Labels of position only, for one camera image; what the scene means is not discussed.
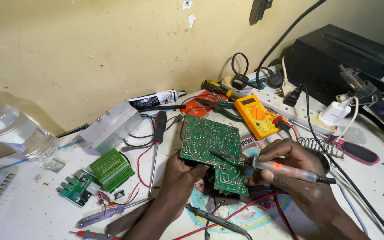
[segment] yellow screwdriver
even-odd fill
[[[220,84],[216,83],[215,81],[212,80],[204,80],[202,82],[202,88],[205,90],[209,90],[215,94],[223,94],[227,97],[232,96],[233,90],[226,89],[222,87]]]

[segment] power strip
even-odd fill
[[[249,79],[253,79],[256,73],[248,74]],[[259,98],[260,102],[266,107],[278,115],[281,115],[287,119],[291,119],[303,126],[309,126],[307,111],[306,111],[306,94],[301,93],[300,98],[297,101],[296,106],[290,107],[282,103],[284,100],[282,97],[276,94],[276,89],[265,87],[264,90],[252,90],[252,93]],[[309,116],[311,117],[312,128],[315,132],[323,135],[331,135],[337,131],[337,127],[326,127],[318,120],[318,114],[315,111],[309,110]]]

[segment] small circuit board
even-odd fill
[[[90,164],[90,169],[96,175],[102,187],[109,193],[113,193],[116,188],[134,175],[130,164],[115,148]]]
[[[68,183],[62,182],[60,185],[63,188],[59,187],[57,188],[57,191],[61,196],[73,202],[79,207],[84,206],[92,195],[92,193],[87,191],[87,189],[99,188],[99,185],[97,185],[99,182],[97,178],[83,169],[78,170],[73,175],[73,178],[67,177],[66,180]]]
[[[214,166],[214,188],[248,196],[242,160],[215,156],[218,151],[242,157],[238,128],[186,115],[180,157]]]

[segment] plastic water bottle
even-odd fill
[[[0,142],[35,163],[50,159],[60,149],[58,138],[42,129],[17,108],[1,102]]]

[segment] digital multimeter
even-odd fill
[[[274,118],[255,95],[239,98],[233,105],[257,140],[279,131],[272,123]]]

